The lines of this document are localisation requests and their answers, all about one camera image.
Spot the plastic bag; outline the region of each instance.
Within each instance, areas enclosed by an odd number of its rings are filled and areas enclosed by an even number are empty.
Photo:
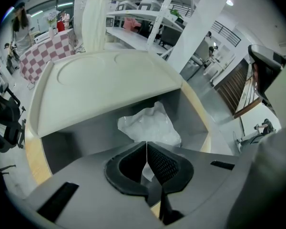
[[[181,137],[175,131],[161,102],[156,102],[153,108],[145,108],[133,116],[120,118],[118,129],[135,142],[161,142],[179,147],[181,145]],[[142,174],[152,181],[154,174],[148,163],[145,164]]]

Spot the floor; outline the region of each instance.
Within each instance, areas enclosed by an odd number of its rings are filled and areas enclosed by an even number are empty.
[[[27,87],[28,82],[20,76],[19,70],[12,77],[13,81],[10,84],[10,89],[19,98],[21,105],[27,110],[20,118],[21,123],[21,120],[27,116],[34,89],[29,90]],[[208,79],[203,76],[202,70],[188,82],[197,93],[208,114],[212,146],[211,152],[239,155],[233,136],[233,132],[235,132],[237,138],[241,138],[243,135],[239,120],[233,119],[223,100],[210,86]],[[7,153],[0,153],[0,167],[9,165],[16,165],[16,167],[9,168],[6,170],[9,174],[4,175],[8,190],[20,198],[26,198],[37,187],[37,184],[32,176],[25,149],[14,147]]]

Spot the red and white checkered cloth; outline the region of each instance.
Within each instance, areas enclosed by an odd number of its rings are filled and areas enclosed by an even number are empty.
[[[37,81],[47,62],[65,58],[75,54],[77,43],[74,30],[57,33],[50,38],[33,45],[20,56],[20,75],[31,83]]]

